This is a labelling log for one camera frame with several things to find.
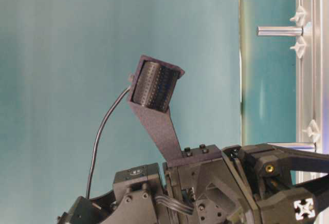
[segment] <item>black cable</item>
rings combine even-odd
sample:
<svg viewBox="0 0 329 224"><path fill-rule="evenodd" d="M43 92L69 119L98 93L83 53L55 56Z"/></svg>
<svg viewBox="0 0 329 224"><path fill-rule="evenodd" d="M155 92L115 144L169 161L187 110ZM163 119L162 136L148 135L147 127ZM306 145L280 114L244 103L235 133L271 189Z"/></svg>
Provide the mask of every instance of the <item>black cable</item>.
<svg viewBox="0 0 329 224"><path fill-rule="evenodd" d="M129 90L130 90L130 86L128 88L126 88L119 95L119 97L116 99L116 101L112 104L112 106L109 108L109 110L105 114L105 116L104 116L104 118L102 120L102 123L101 123L101 125L98 128L98 132L97 132L95 143L94 143L94 150L93 150L93 156L92 156L92 164L90 166L90 172L89 172L89 176L88 176L86 199L89 199L89 197L90 197L90 187L92 186L92 178L93 178L93 173L94 173L94 168L95 168L95 162L96 162L96 156L97 156L97 148L98 148L98 143L99 143L99 139L101 137L103 128L104 128L104 126L105 126L105 124L106 124L109 116L113 112L113 110L117 107L117 105L120 103L120 101L122 100L122 98L129 92Z"/></svg>

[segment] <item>wire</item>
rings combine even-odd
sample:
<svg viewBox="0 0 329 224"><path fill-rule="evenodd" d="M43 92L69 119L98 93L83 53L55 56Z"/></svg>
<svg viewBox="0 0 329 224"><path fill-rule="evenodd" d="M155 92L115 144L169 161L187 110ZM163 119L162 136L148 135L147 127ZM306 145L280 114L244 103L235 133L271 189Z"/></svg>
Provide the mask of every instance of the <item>wire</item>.
<svg viewBox="0 0 329 224"><path fill-rule="evenodd" d="M98 132L97 132L95 143L94 143L92 164L90 166L90 172L89 172L89 176L88 176L86 199L89 199L89 197L90 197L90 187L92 186L92 178L93 178L93 173L94 173L94 169L95 169L95 162L96 162L96 156L97 156L97 148L98 148L98 143L99 143L99 139L101 137L102 131L104 129L104 126L105 126L105 124L106 124L109 116L111 115L111 113L113 112L113 110L118 106L118 104L120 103L120 101L122 100L122 98L129 92L129 90L130 90L130 86L128 88L126 88L119 95L119 97L116 99L116 101L112 104L112 106L109 108L109 110L105 114L105 116L104 116L104 118L102 120L102 123L101 123L101 125L98 128Z"/></svg>
<svg viewBox="0 0 329 224"><path fill-rule="evenodd" d="M189 206L183 202L178 201L177 199L171 198L167 195L158 195L155 198L156 203L163 204L167 208L180 212L185 215L193 214L193 207Z"/></svg>

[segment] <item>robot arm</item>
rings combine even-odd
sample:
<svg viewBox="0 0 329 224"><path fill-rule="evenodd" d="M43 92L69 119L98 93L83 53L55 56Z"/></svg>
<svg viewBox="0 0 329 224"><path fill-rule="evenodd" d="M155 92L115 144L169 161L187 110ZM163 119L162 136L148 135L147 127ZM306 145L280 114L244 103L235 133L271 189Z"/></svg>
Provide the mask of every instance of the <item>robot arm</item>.
<svg viewBox="0 0 329 224"><path fill-rule="evenodd" d="M313 223L329 206L329 176L293 185L290 171L329 173L329 156L269 144L180 149L169 101L184 74L142 56L128 103L162 153L158 164L116 173L113 190L79 197L58 224Z"/></svg>

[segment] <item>black robotic part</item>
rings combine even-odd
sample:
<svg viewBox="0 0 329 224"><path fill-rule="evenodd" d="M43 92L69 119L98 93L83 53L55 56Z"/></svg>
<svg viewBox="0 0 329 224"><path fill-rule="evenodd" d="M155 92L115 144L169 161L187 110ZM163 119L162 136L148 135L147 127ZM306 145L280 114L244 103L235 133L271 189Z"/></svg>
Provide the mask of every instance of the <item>black robotic part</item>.
<svg viewBox="0 0 329 224"><path fill-rule="evenodd" d="M141 70L133 101L165 113L168 109L179 71L146 61Z"/></svg>

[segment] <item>wall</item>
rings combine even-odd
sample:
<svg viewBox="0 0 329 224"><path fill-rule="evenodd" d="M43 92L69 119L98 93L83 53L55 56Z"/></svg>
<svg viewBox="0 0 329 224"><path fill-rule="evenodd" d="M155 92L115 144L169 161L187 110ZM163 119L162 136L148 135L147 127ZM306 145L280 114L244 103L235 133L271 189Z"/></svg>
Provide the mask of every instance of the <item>wall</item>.
<svg viewBox="0 0 329 224"><path fill-rule="evenodd" d="M296 141L296 39L256 36L257 26L294 26L295 3L241 0L243 144Z"/></svg>
<svg viewBox="0 0 329 224"><path fill-rule="evenodd" d="M171 102L181 146L240 142L238 0L0 0L1 223L54 223L85 194L99 123L141 54L186 71ZM91 196L163 159L123 102Z"/></svg>

